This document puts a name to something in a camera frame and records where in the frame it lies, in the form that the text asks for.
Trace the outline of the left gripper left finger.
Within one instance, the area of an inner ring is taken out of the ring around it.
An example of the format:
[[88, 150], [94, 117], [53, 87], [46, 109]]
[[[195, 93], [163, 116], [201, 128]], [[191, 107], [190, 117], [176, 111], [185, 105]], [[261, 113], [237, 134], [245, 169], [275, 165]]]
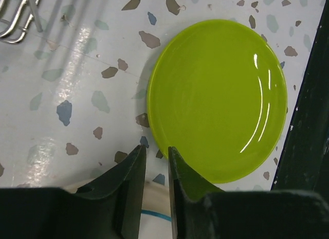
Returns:
[[79, 187], [2, 188], [1, 238], [137, 238], [146, 148]]

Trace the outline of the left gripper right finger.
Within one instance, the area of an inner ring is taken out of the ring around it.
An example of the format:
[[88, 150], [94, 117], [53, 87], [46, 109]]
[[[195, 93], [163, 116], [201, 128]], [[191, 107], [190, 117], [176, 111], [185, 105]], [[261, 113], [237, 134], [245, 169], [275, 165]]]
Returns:
[[328, 204], [300, 190], [216, 187], [168, 149], [174, 238], [328, 238]]

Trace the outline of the beige plate underneath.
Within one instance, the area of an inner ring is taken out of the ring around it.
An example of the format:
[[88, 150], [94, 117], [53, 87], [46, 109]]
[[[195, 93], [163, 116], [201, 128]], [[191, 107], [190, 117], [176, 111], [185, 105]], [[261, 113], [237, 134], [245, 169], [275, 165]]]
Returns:
[[114, 206], [120, 222], [136, 221], [140, 213], [171, 221], [169, 188], [145, 181], [143, 174], [123, 175], [115, 179], [109, 172], [62, 188], [92, 202], [93, 207]]

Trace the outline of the lime green plate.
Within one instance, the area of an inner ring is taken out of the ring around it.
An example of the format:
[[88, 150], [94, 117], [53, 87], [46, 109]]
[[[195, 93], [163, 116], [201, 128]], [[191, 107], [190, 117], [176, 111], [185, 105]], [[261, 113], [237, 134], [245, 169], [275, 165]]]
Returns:
[[149, 80], [148, 121], [164, 154], [173, 146], [211, 183], [256, 170], [283, 131], [287, 88], [279, 60], [250, 28], [196, 23], [175, 36]]

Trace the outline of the wire dish rack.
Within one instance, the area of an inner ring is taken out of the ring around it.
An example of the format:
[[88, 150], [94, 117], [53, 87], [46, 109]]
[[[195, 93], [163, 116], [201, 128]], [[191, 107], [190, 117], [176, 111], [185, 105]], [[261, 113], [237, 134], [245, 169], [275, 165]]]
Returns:
[[39, 4], [41, 0], [1, 0], [1, 42], [18, 44], [26, 37], [31, 23], [43, 32]]

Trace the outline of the watermelon pattern white plate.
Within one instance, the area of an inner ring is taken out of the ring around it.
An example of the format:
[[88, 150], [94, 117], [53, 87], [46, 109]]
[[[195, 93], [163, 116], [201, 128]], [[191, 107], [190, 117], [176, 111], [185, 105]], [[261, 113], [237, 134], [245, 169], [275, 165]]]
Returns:
[[139, 239], [172, 239], [171, 217], [149, 210], [142, 210]]

